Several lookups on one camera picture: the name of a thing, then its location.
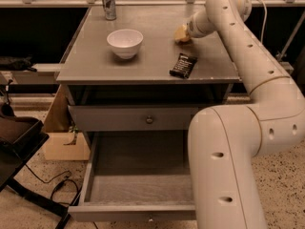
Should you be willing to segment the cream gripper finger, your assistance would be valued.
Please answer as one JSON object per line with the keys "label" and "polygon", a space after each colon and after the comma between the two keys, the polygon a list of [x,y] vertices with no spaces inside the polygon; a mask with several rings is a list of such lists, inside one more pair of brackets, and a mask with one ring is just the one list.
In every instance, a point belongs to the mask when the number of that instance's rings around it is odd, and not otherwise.
{"label": "cream gripper finger", "polygon": [[191,40],[188,33],[188,27],[186,25],[181,25],[176,29],[176,31],[174,32],[174,40],[176,43],[184,43]]}

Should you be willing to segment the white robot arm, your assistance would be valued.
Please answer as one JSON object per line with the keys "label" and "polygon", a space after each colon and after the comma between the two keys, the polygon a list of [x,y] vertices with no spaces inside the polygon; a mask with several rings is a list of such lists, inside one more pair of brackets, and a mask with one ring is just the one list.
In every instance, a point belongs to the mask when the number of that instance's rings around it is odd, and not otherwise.
{"label": "white robot arm", "polygon": [[251,99],[199,111],[188,131],[198,229],[268,229],[251,160],[305,137],[305,98],[291,76],[245,25],[250,0],[206,0],[178,41],[217,32]]}

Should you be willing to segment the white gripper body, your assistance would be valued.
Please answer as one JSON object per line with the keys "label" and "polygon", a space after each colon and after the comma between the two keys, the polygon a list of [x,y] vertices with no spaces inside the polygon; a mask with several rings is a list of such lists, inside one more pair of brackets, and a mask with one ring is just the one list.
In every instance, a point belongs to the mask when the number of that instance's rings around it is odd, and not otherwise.
{"label": "white gripper body", "polygon": [[203,36],[203,32],[200,30],[194,16],[192,16],[187,22],[187,32],[191,38],[200,38]]}

